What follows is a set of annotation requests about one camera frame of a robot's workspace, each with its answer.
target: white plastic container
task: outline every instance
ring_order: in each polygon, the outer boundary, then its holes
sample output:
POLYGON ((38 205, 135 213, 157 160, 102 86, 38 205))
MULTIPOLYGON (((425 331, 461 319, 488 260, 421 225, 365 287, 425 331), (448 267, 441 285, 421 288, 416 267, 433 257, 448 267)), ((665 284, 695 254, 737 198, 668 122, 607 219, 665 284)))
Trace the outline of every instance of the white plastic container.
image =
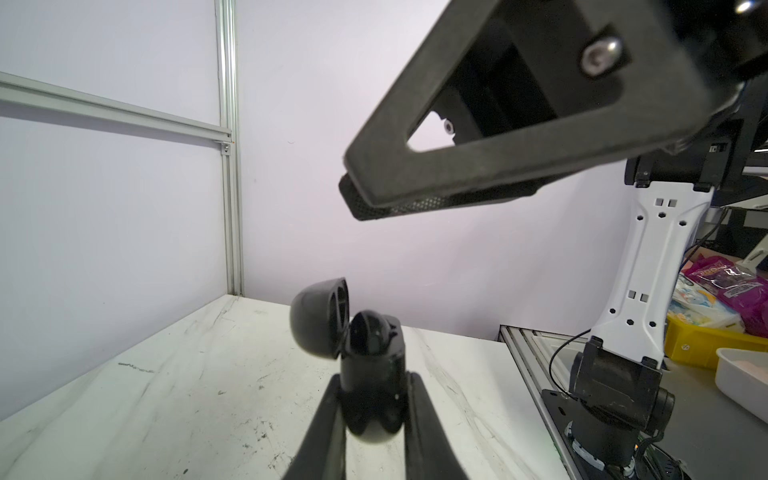
POLYGON ((717 356, 717 388, 768 422, 768 353, 717 349, 717 356))

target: vertical aluminum profile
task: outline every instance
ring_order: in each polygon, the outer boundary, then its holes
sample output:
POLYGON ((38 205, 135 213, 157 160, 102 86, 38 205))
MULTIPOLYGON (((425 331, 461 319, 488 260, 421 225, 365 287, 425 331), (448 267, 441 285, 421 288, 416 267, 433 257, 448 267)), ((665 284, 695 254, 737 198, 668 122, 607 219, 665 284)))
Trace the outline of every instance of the vertical aluminum profile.
POLYGON ((219 51, 219 105, 221 126, 232 131, 231 143, 222 147, 224 230, 227 245, 227 290, 243 294, 243 248, 240 232, 240 149, 237 121, 237 53, 234 0, 215 0, 219 51))

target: yellow bin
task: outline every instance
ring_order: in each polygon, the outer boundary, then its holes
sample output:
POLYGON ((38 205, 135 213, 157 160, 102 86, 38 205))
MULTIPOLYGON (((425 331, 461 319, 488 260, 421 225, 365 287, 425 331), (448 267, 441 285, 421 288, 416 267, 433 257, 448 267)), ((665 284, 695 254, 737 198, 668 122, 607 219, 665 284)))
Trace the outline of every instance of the yellow bin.
POLYGON ((664 353, 674 362, 715 370, 718 360, 715 352, 721 347, 768 352, 768 339, 746 333, 688 325, 672 315, 667 315, 664 353))

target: pink object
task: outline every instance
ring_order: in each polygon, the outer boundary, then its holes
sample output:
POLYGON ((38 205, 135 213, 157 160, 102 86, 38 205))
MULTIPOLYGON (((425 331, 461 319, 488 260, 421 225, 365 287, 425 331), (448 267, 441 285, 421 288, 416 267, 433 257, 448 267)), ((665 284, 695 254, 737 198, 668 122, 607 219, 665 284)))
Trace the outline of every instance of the pink object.
POLYGON ((747 333, 768 338, 768 281, 718 256, 700 258, 685 276, 736 310, 747 333))

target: purple snack bag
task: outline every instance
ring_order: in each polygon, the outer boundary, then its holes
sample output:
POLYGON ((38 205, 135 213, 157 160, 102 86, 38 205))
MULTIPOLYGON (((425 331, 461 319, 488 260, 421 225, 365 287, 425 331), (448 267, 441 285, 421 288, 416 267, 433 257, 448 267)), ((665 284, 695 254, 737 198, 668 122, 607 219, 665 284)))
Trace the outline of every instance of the purple snack bag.
POLYGON ((685 276, 736 310, 747 333, 768 338, 768 281, 718 256, 700 258, 685 276))

